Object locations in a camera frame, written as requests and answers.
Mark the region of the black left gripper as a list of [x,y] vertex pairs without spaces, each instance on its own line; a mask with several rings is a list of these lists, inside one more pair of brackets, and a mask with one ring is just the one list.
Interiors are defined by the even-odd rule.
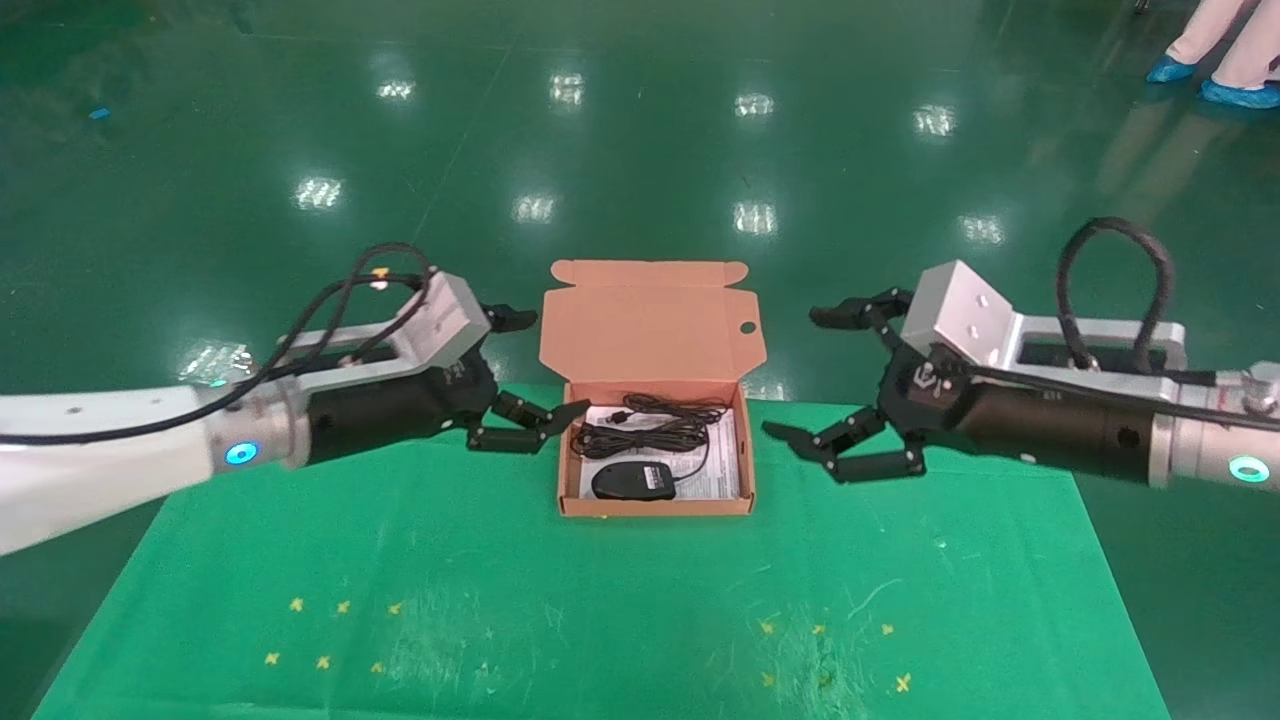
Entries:
[[[529,331],[539,319],[535,310],[507,304],[483,304],[481,310],[489,323],[488,334]],[[471,451],[536,455],[547,441],[585,418],[590,406],[590,400],[579,400],[547,409],[508,391],[498,393],[479,345],[449,366],[311,395],[305,464],[312,466],[460,428],[467,429]],[[488,410],[515,428],[485,427],[481,423]]]

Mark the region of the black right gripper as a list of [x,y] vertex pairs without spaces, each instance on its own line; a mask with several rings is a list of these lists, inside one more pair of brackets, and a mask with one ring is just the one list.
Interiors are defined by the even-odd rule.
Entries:
[[[861,407],[818,432],[777,421],[763,421],[762,429],[838,484],[922,477],[925,446],[1149,484],[1152,411],[1074,392],[1002,386],[957,369],[942,375],[947,355],[925,357],[901,347],[890,325],[909,313],[913,300],[911,291],[890,288],[814,306],[808,315],[819,328],[872,331],[892,352],[879,383],[879,409]],[[890,425],[902,439],[900,450],[849,454]]]

